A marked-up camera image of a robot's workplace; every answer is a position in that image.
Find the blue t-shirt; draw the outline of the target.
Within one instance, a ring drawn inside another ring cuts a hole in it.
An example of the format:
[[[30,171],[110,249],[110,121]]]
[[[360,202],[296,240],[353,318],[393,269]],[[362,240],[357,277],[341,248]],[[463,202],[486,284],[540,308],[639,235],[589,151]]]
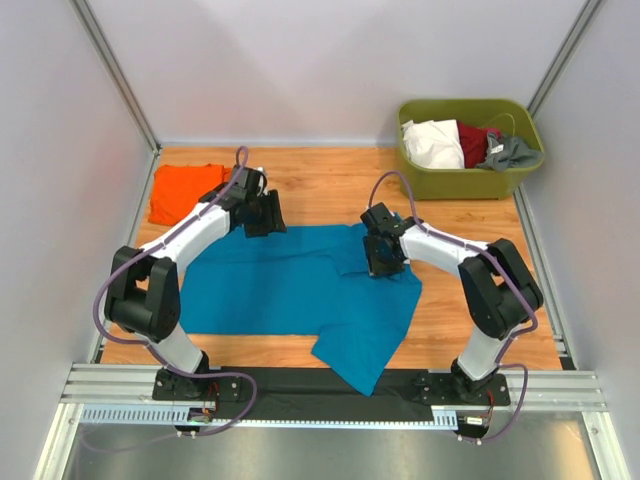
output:
[[[190,334],[312,335],[312,354],[370,396],[403,342],[422,283],[409,268],[370,275],[361,224],[234,231],[187,268],[180,323]]]

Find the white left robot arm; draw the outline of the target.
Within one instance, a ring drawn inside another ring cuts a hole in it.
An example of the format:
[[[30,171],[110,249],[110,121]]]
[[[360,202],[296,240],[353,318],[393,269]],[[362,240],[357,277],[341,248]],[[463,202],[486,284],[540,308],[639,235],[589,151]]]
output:
[[[180,324],[179,278],[214,242],[236,228],[247,237],[283,233],[279,195],[263,169],[236,166],[229,181],[203,195],[189,214],[156,241],[120,248],[113,257],[104,315],[133,334],[161,364],[155,400],[211,402],[209,359]]]

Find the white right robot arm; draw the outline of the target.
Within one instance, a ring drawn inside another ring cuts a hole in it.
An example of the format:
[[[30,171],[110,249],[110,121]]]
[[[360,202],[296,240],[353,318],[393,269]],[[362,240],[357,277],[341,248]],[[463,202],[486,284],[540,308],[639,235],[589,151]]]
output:
[[[473,329],[451,365],[448,387],[458,401],[475,402],[514,340],[539,324],[543,294],[518,249],[504,238],[471,241],[416,217],[402,219],[383,203],[365,210],[361,221],[373,277],[399,274],[409,263],[422,262],[460,280]]]

